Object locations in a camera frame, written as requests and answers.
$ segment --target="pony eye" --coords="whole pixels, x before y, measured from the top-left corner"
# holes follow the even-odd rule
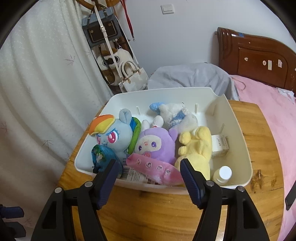
[[[99,136],[99,135],[97,135],[96,136],[96,140],[98,141],[98,144],[100,145],[101,144],[101,138],[100,138],[101,136]]]
[[[108,134],[108,141],[110,143],[115,143],[118,140],[118,133],[116,130]]]

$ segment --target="yellow plush toy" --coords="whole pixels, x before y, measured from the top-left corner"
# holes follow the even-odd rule
[[[212,156],[212,137],[208,127],[200,126],[195,135],[190,132],[183,132],[179,136],[179,141],[185,146],[178,150],[179,158],[175,163],[175,168],[180,170],[180,162],[187,158],[194,170],[203,174],[206,180],[210,179],[209,161]]]

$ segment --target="pink bedsheet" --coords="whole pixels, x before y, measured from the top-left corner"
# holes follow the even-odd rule
[[[285,197],[296,180],[296,103],[279,94],[276,88],[263,83],[233,76],[241,101],[257,104],[274,137],[284,176]],[[283,241],[296,222],[296,201],[284,216],[278,241]]]

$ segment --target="light switch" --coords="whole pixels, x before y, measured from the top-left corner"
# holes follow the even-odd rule
[[[161,5],[161,10],[163,12],[163,14],[168,14],[168,13],[174,13],[174,5],[172,4],[165,4],[165,5]]]

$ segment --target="blue pony plush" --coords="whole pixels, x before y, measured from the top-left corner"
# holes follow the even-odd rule
[[[123,165],[132,153],[141,131],[141,123],[131,116],[128,109],[119,112],[119,119],[113,115],[96,117],[90,126],[89,134],[96,134],[99,145],[109,147]]]

